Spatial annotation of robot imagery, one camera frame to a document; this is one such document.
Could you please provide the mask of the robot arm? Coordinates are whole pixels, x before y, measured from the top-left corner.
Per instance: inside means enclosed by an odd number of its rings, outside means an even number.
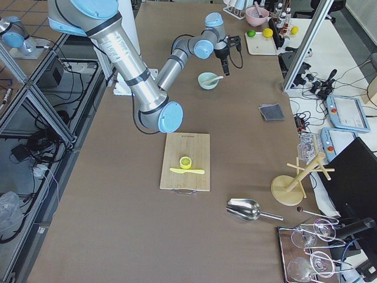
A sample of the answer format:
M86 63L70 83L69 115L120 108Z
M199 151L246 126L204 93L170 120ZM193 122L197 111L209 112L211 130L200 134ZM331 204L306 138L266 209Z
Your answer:
M183 109L170 101L167 90L191 55L206 59L215 54L229 74L230 37L220 13L205 17L205 29L199 36L177 40L158 76L153 78L137 49L124 31L118 1L48 1L48 19L52 29L96 40L115 65L140 105L138 119L152 130L176 131L183 121Z

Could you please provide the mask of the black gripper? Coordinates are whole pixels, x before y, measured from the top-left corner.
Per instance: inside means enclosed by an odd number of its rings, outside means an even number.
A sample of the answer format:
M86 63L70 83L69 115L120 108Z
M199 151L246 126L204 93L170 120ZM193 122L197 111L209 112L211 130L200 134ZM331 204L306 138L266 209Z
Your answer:
M214 49L215 56L218 59L221 59L221 67L225 76L230 75L227 57L230 55L230 49L233 47L235 47L239 53L242 52L241 39L239 35L226 35L224 39L220 40Z

